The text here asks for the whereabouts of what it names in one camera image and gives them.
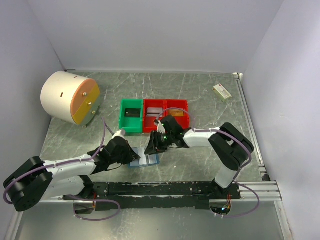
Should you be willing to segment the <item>blue card holder wallet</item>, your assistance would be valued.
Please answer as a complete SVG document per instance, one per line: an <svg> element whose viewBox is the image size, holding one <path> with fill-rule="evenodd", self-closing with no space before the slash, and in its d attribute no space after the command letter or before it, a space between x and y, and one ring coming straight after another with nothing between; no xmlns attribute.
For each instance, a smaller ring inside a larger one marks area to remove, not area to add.
<svg viewBox="0 0 320 240"><path fill-rule="evenodd" d="M134 160L128 165L128 168L143 168L158 165L160 158L158 154L145 155L146 147L134 147L133 151L140 156L140 159Z"/></svg>

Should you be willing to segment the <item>gold credit card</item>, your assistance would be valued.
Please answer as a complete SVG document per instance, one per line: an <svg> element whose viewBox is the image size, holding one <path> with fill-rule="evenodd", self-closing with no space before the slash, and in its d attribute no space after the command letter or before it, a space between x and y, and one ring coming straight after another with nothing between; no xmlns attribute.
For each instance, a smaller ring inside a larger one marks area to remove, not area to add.
<svg viewBox="0 0 320 240"><path fill-rule="evenodd" d="M183 110L177 108L169 109L167 112L173 117L183 117L185 115Z"/></svg>

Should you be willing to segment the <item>black credit card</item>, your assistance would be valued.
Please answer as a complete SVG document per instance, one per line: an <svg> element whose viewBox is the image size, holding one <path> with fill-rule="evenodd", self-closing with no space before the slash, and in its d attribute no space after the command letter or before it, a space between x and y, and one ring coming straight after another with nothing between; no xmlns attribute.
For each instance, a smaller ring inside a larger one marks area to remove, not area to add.
<svg viewBox="0 0 320 240"><path fill-rule="evenodd" d="M124 116L126 118L140 118L141 109L140 108L126 108L124 110Z"/></svg>

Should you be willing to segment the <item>white magnetic stripe card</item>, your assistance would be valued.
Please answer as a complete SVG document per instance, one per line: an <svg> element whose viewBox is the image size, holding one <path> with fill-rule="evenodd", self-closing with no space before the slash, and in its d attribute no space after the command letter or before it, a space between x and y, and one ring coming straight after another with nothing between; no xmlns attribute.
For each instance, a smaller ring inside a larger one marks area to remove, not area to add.
<svg viewBox="0 0 320 240"><path fill-rule="evenodd" d="M138 149L138 155L140 156L139 159L139 166L151 166L158 164L158 156L156 154L148 155L145 154L145 148L141 147Z"/></svg>

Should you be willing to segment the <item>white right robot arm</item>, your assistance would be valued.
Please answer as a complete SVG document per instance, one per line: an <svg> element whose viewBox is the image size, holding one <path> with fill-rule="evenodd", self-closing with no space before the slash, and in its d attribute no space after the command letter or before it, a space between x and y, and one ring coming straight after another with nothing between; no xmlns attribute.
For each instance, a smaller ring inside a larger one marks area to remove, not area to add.
<svg viewBox="0 0 320 240"><path fill-rule="evenodd" d="M252 159L253 144L229 122L221 127L209 129L191 127L184 129L171 115L156 122L157 130L150 133L144 154L164 153L172 145L179 149L212 148L222 162L212 186L212 193L218 199L223 199L229 194L229 187L245 163L249 163Z"/></svg>

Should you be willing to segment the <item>white VIP card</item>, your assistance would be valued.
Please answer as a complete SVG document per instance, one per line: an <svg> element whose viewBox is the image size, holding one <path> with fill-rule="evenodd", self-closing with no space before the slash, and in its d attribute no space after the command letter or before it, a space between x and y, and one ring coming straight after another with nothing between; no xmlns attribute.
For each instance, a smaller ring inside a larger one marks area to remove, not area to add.
<svg viewBox="0 0 320 240"><path fill-rule="evenodd" d="M147 117L157 117L162 116L163 108L161 107L148 107L146 109L146 116Z"/></svg>

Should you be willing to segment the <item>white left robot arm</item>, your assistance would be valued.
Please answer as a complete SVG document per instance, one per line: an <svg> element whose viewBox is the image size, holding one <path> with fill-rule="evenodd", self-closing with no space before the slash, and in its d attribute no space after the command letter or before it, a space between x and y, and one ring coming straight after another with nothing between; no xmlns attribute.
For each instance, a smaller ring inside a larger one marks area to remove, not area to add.
<svg viewBox="0 0 320 240"><path fill-rule="evenodd" d="M90 200L95 197L90 175L107 172L113 164L127 165L138 159L140 156L120 136L76 158L43 161L32 157L4 181L3 199L17 212L59 196Z"/></svg>

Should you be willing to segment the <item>green plastic bin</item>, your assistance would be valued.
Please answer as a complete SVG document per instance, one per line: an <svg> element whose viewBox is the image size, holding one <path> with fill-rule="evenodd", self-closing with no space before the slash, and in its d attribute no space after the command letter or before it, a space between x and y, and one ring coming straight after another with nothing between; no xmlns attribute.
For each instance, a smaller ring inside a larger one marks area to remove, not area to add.
<svg viewBox="0 0 320 240"><path fill-rule="evenodd" d="M120 104L119 128L127 133L143 132L143 100L122 99Z"/></svg>

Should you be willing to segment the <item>round drawer cabinet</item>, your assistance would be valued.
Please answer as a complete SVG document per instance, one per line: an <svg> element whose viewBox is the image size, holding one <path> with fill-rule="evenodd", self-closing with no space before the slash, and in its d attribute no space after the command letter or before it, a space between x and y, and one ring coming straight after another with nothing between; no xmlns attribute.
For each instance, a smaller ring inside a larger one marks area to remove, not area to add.
<svg viewBox="0 0 320 240"><path fill-rule="evenodd" d="M40 101L50 116L86 127L103 100L94 79L57 71L43 85Z"/></svg>

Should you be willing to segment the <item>small white card box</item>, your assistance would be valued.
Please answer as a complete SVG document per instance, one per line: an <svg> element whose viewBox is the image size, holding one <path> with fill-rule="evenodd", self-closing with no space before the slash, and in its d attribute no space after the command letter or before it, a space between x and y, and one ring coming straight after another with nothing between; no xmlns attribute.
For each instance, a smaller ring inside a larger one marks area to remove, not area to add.
<svg viewBox="0 0 320 240"><path fill-rule="evenodd" d="M215 85L212 90L223 102L232 97L227 89L220 83Z"/></svg>

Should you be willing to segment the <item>red plastic bin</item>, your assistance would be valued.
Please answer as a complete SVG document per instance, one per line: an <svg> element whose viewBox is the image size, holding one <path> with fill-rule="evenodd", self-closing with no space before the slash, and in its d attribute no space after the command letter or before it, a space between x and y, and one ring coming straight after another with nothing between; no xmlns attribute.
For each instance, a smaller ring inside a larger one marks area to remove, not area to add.
<svg viewBox="0 0 320 240"><path fill-rule="evenodd" d="M154 121L157 117L147 117L147 108L163 108L165 109L165 100L164 99L144 99L143 100L143 118L142 118L142 132L150 133L153 130L157 129Z"/></svg>
<svg viewBox="0 0 320 240"><path fill-rule="evenodd" d="M166 100L166 109L179 109L189 111L188 101L186 99L167 99ZM183 117L174 117L178 124L183 128L186 129L190 125L190 117L189 115L184 112Z"/></svg>

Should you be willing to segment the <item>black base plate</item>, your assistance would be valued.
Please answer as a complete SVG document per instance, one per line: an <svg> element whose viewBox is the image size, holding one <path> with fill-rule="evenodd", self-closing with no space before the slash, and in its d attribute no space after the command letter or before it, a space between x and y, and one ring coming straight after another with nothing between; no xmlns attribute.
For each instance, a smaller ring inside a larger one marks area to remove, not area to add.
<svg viewBox="0 0 320 240"><path fill-rule="evenodd" d="M231 184L227 189L220 188L212 181L178 182L94 182L84 194L75 196L81 201L95 202L97 211L117 209L112 200L122 209L153 208L195 208L209 210L210 202L221 200L225 203L241 198L239 187Z"/></svg>

